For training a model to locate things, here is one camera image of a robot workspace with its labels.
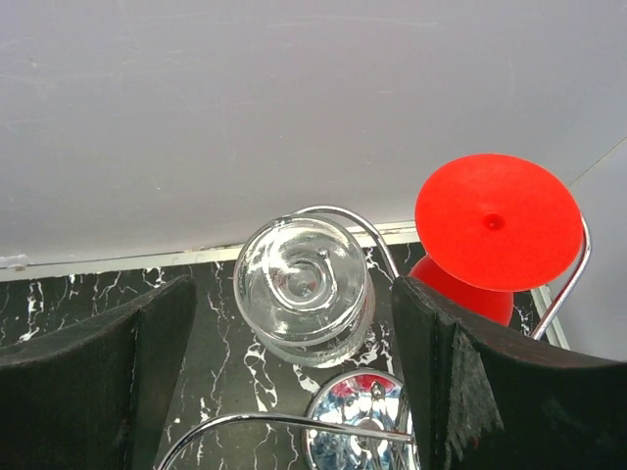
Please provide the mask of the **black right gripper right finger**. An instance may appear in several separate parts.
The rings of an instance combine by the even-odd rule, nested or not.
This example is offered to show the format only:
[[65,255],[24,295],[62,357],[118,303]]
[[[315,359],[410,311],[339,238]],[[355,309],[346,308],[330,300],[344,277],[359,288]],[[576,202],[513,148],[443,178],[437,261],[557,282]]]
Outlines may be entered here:
[[392,314],[425,469],[622,469],[626,366],[498,325],[409,277]]

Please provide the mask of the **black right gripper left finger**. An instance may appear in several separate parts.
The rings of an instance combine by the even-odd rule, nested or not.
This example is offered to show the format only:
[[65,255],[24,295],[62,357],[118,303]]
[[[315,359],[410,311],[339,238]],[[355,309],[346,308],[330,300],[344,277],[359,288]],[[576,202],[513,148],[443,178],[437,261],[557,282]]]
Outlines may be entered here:
[[195,321],[179,276],[1,351],[4,469],[150,469]]

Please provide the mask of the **red wine glass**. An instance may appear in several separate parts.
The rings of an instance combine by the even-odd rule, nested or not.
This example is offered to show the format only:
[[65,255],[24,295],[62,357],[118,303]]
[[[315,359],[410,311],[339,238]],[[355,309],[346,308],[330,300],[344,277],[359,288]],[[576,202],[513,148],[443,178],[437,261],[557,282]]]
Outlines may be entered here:
[[558,278],[584,243],[567,187],[543,167],[501,154],[437,169],[418,192],[414,220],[425,254],[410,276],[503,326],[515,293]]

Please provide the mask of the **clear wine glass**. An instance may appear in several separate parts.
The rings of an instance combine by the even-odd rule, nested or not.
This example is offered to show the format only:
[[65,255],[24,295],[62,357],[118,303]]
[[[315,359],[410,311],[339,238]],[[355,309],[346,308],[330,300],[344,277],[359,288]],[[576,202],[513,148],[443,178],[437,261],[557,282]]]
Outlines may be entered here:
[[259,342],[303,367],[339,365],[363,345],[375,292],[355,237],[320,215],[276,218],[242,248],[238,309]]

